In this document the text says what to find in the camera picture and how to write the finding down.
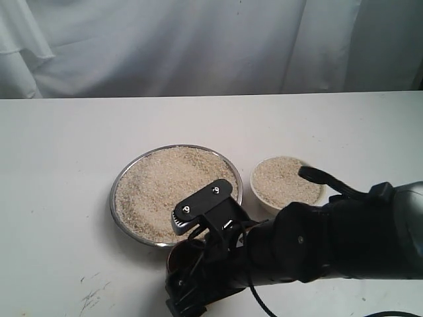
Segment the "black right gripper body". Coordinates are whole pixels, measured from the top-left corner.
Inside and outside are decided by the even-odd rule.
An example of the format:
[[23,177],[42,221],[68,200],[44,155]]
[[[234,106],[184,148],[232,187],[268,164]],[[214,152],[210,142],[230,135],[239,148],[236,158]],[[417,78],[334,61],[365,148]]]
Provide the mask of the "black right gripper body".
[[237,221],[221,234],[209,232],[200,257],[189,267],[168,273],[166,304],[173,316],[202,316],[207,306],[245,289],[263,301],[257,286],[280,282],[281,265],[276,257],[278,220]]

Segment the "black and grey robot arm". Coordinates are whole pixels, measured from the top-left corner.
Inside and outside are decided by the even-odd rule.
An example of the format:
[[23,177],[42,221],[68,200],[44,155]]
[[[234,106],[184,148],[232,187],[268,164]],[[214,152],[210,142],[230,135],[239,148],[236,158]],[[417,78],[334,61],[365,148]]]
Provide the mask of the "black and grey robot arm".
[[422,183],[334,195],[321,207],[294,202],[256,222],[216,180],[178,203],[189,237],[171,250],[165,289],[173,316],[244,289],[318,279],[422,278]]

